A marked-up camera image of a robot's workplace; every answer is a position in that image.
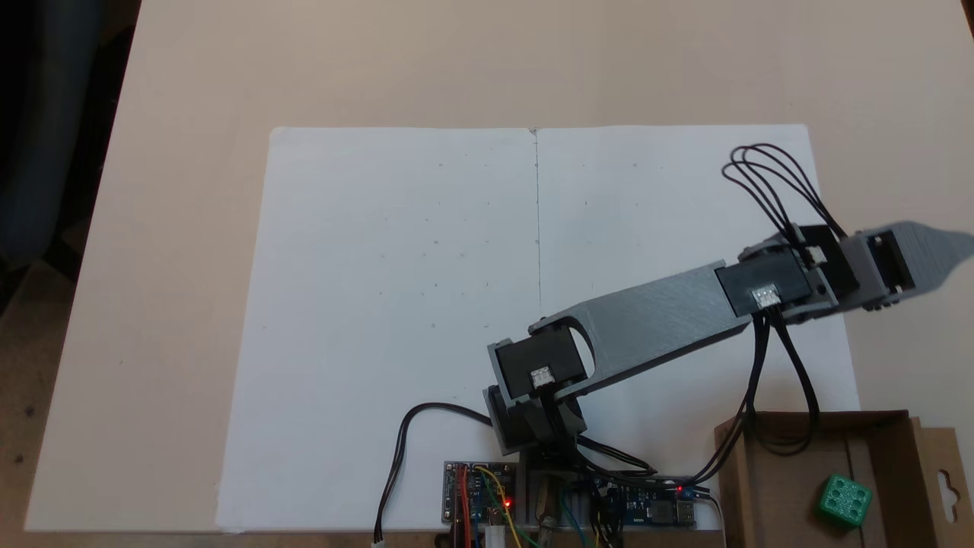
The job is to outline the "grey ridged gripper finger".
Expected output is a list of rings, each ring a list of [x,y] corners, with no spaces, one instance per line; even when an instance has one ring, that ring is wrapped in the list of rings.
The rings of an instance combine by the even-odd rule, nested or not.
[[[973,236],[961,231],[929,228],[918,222],[902,223],[902,254],[910,274],[911,295],[940,288],[973,254]]]

